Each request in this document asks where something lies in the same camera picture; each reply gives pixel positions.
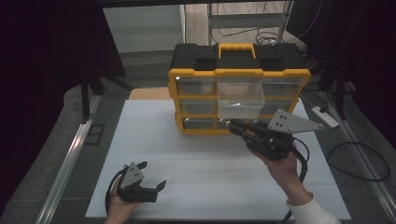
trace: toolbox handle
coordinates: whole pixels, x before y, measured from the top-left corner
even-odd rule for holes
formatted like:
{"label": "toolbox handle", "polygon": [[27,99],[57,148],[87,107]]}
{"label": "toolbox handle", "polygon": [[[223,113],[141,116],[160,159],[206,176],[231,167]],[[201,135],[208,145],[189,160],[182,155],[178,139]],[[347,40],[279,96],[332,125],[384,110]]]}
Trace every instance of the toolbox handle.
{"label": "toolbox handle", "polygon": [[253,44],[219,44],[219,58],[221,58],[221,51],[222,50],[250,50],[251,56],[255,59],[256,53],[254,52]]}

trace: black curtain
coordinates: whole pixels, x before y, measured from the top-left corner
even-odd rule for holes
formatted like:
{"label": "black curtain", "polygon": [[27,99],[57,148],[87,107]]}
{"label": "black curtain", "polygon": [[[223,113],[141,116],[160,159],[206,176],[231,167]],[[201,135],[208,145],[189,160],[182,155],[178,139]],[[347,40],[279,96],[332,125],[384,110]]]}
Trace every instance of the black curtain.
{"label": "black curtain", "polygon": [[65,3],[0,0],[1,213],[81,72],[125,76],[99,3]]}
{"label": "black curtain", "polygon": [[396,148],[395,10],[393,0],[374,1],[348,45],[343,62],[347,78],[356,86],[355,103]]}

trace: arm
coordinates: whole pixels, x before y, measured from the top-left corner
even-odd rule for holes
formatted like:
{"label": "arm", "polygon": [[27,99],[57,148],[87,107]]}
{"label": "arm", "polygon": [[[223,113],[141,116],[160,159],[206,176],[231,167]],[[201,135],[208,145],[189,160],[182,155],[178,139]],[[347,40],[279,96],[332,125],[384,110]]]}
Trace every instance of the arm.
{"label": "arm", "polygon": [[250,149],[268,167],[276,183],[288,197],[288,207],[294,214],[297,224],[339,224],[340,221],[324,210],[308,192],[297,175],[297,159],[290,153],[283,160],[270,161],[262,154]]}
{"label": "arm", "polygon": [[111,190],[110,207],[108,209],[107,219],[105,224],[123,224],[131,218],[132,212],[141,203],[126,203],[117,195],[117,185],[120,178],[117,178],[116,183]]}

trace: small parts organizer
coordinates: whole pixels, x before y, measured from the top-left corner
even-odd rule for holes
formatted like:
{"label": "small parts organizer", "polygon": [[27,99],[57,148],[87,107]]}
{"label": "small parts organizer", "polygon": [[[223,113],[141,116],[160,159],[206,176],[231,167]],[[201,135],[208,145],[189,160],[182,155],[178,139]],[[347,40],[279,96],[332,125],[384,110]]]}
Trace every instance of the small parts organizer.
{"label": "small parts organizer", "polygon": [[181,133],[220,134],[230,119],[291,113],[310,77],[294,44],[178,44],[168,89]]}

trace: white sleeve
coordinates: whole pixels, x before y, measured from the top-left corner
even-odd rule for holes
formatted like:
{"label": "white sleeve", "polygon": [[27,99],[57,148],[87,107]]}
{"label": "white sleeve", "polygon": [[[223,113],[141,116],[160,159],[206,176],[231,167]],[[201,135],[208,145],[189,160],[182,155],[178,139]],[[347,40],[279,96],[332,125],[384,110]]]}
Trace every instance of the white sleeve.
{"label": "white sleeve", "polygon": [[337,217],[320,206],[315,197],[308,204],[287,205],[294,215],[295,224],[341,224]]}

